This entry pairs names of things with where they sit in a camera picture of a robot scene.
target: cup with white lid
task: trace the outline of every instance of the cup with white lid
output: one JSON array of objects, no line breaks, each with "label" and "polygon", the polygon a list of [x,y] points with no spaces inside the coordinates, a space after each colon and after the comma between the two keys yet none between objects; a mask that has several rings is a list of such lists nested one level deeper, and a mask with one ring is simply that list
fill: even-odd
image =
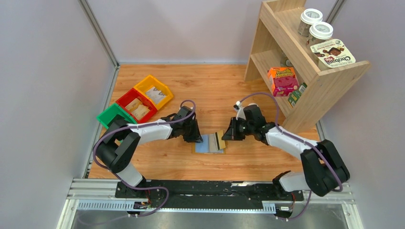
[{"label": "cup with white lid", "polygon": [[309,37],[306,45],[308,47],[325,42],[333,35],[333,27],[326,22],[317,22],[313,24],[309,29]]},{"label": "cup with white lid", "polygon": [[320,22],[323,19],[322,12],[316,9],[306,9],[301,14],[301,23],[298,26],[298,34],[304,37],[309,36],[309,28],[314,23]]}]

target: plastic bin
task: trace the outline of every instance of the plastic bin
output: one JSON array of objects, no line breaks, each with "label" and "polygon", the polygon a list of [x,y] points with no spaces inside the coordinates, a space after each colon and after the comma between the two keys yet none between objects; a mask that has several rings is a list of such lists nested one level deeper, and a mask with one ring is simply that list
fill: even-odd
[{"label": "plastic bin", "polygon": [[124,109],[118,106],[118,104],[112,104],[109,108],[97,116],[97,120],[101,123],[101,125],[108,129],[116,115],[122,116],[130,123],[137,123],[135,119],[124,111]]},{"label": "plastic bin", "polygon": [[[141,118],[140,120],[138,120],[137,118],[135,118],[135,116],[133,116],[131,114],[131,112],[129,110],[127,110],[125,107],[132,102],[134,99],[138,98],[144,106],[147,106],[149,108],[149,112],[143,116],[143,118]],[[137,121],[137,123],[145,123],[147,122],[150,118],[152,118],[152,116],[154,116],[156,114],[156,112],[158,111],[156,109],[156,107],[153,105],[152,101],[150,101],[144,94],[140,93],[139,91],[135,90],[134,88],[131,88],[131,90],[129,90],[127,93],[125,93],[125,95],[123,95],[121,98],[117,99],[116,103],[131,117],[133,117],[135,119],[135,121]]]},{"label": "plastic bin", "polygon": [[[156,87],[158,90],[162,91],[166,95],[166,97],[162,99],[162,101],[160,101],[158,104],[155,104],[153,100],[146,95],[146,92],[152,87]],[[157,110],[160,110],[168,101],[170,101],[174,97],[168,86],[164,85],[152,75],[148,75],[145,79],[135,85],[134,88],[142,92],[144,96],[152,102]]]}]

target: gray floor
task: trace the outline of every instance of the gray floor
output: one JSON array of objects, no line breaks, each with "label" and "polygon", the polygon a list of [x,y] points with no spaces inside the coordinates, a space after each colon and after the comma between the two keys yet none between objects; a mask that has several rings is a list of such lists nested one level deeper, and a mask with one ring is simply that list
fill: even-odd
[{"label": "gray floor", "polygon": [[[295,214],[302,209],[296,205]],[[144,218],[124,218],[99,226],[77,222],[77,216],[86,223],[104,222],[126,215],[122,211],[78,211],[73,229],[347,229],[341,205],[311,204],[297,220],[282,222],[273,215],[235,213],[176,213],[158,212]]]}]

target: wooden tabletop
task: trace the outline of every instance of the wooden tabletop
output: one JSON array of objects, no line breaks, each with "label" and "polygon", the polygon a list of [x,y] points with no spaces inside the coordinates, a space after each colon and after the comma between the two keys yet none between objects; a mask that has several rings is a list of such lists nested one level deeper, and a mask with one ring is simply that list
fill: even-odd
[{"label": "wooden tabletop", "polygon": [[[263,79],[244,82],[245,65],[122,65],[111,103],[149,74],[166,84],[174,94],[151,121],[176,113],[183,100],[192,99],[197,104],[201,134],[225,131],[231,117],[236,115],[233,109],[236,101],[253,92],[268,92]],[[268,122],[274,121],[276,107],[270,98],[256,95],[244,105],[249,103],[256,103]],[[279,122],[284,119],[280,112]],[[319,139],[316,128],[300,135]],[[253,136],[244,141],[227,141],[224,155],[192,153],[192,144],[184,142],[182,137],[149,142],[137,147],[131,162],[146,179],[270,181],[287,170],[302,171],[298,159],[256,141]],[[115,176],[93,164],[89,178]]]}]

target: metal frame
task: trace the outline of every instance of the metal frame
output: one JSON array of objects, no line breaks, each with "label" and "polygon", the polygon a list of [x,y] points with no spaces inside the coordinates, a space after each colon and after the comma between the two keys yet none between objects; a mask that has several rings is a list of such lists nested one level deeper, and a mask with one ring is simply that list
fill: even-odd
[{"label": "metal frame", "polygon": [[[106,50],[111,62],[116,68],[114,77],[111,82],[110,89],[106,97],[106,103],[104,108],[107,108],[111,95],[114,89],[114,85],[117,80],[117,75],[119,71],[120,63],[117,61],[110,45],[107,42],[101,28],[91,10],[90,5],[87,0],[78,0],[83,8],[84,13],[89,19],[90,24],[95,30],[96,35],[99,37],[104,49]],[[345,0],[337,0],[332,10],[330,11],[326,22],[332,23],[339,13]],[[322,128],[321,121],[316,124],[318,134],[320,139],[325,139],[325,133]],[[102,126],[99,125],[93,140],[93,144],[98,140]],[[77,210],[83,209],[93,209],[93,210],[115,210],[115,211],[127,211],[132,209],[133,203],[135,201],[147,201],[144,198],[115,198],[115,189],[119,180],[117,179],[87,179],[88,173],[90,171],[93,159],[92,154],[89,155],[89,160],[87,164],[87,170],[83,176],[84,179],[73,179],[69,193],[66,198],[66,202],[59,218],[57,229],[70,229]],[[304,198],[308,198],[308,191],[304,191]],[[161,211],[171,211],[171,212],[217,212],[217,213],[266,213],[271,214],[273,206],[275,204],[287,204],[290,201],[263,201],[264,210],[214,210],[214,209],[184,209],[184,208],[162,208]],[[324,197],[319,197],[317,195],[312,195],[311,203],[315,204],[339,204],[342,206],[346,222],[349,229],[363,229],[362,221],[359,216],[359,212],[356,207],[356,202],[353,198],[350,185],[347,183],[343,184],[343,192],[340,193],[329,193]]]}]

